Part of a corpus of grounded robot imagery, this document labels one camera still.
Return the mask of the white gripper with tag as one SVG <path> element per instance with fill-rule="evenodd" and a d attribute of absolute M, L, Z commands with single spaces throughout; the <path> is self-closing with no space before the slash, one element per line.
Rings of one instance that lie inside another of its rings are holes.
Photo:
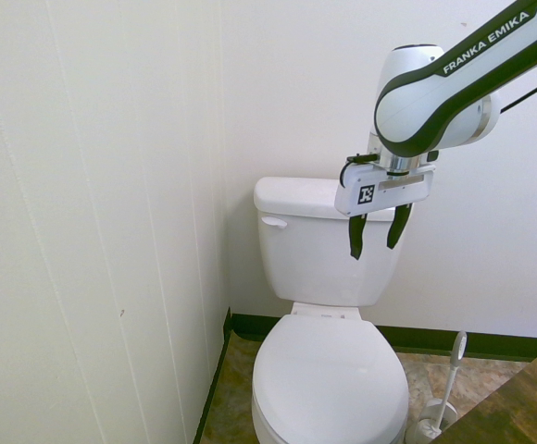
<path fill-rule="evenodd" d="M 350 217 L 348 235 L 350 254 L 354 259 L 359 260 L 363 251 L 368 213 L 395 207 L 387 247 L 391 250 L 396 247 L 410 218 L 412 203 L 430 195 L 434 171 L 433 164 L 419 166 L 401 176 L 391 176 L 373 163 L 348 162 L 343 167 L 334 207 Z"/>

